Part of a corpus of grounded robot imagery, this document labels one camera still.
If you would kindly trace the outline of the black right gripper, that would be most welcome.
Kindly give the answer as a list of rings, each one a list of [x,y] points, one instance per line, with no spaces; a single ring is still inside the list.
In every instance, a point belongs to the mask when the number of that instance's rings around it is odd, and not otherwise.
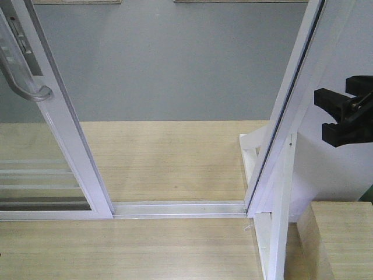
[[[346,79],[345,92],[352,97],[321,88],[314,91],[314,105],[336,123],[322,124],[322,140],[334,147],[372,142],[372,76]]]

